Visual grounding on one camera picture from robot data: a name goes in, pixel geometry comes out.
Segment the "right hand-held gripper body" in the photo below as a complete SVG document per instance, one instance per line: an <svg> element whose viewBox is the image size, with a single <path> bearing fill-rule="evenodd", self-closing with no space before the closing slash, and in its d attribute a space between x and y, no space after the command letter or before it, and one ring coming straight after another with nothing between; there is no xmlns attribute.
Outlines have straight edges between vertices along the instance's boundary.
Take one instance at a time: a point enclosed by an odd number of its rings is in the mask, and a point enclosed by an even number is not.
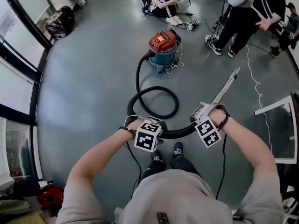
<svg viewBox="0 0 299 224"><path fill-rule="evenodd" d="M219 130L215 127L211 119L207 116L210 112L209 106L211 108L219 106L220 109L224 110L229 117L229 113L224 104L210 103L206 105L201 105L194 111L191 118L195 121L195 130L199 135L200 139L206 146L206 148L211 147L215 143L221 140Z"/></svg>

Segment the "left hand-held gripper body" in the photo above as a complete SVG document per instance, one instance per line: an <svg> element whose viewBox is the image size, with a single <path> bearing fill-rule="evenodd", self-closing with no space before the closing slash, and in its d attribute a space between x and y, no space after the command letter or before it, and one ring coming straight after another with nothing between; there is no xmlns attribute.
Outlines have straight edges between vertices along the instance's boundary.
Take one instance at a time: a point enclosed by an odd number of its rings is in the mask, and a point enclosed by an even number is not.
<svg viewBox="0 0 299 224"><path fill-rule="evenodd" d="M133 130L135 133L134 147L143 151L154 152L163 141L160 139L163 131L166 131L166 123L158 118L148 116L143 118L138 115L130 115L125 119L125 127L136 119L141 119L142 123Z"/></svg>

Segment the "person's right hand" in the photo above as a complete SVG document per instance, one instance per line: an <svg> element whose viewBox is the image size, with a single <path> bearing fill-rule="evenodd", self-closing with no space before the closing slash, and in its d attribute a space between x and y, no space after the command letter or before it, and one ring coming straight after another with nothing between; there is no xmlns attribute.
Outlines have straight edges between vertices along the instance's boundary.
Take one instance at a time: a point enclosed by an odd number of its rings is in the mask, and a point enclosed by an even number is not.
<svg viewBox="0 0 299 224"><path fill-rule="evenodd" d="M215 127L218 130L221 130L228 120L228 116L227 116L226 112L224 110L220 109L218 105L213 108L211 108L211 105L210 105L209 109L210 109L210 112L207 116L211 119L211 121L213 122Z"/></svg>

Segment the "person's left hand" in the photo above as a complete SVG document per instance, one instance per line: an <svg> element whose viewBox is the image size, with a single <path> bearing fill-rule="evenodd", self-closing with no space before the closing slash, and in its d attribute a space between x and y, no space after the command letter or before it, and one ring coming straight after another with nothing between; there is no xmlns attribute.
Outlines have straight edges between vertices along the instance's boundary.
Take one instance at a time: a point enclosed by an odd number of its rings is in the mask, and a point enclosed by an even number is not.
<svg viewBox="0 0 299 224"><path fill-rule="evenodd" d="M135 121L131 122L129 125L127 125L127 128L132 129L132 130L137 130L138 127L142 125L144 122L144 119L136 119Z"/></svg>

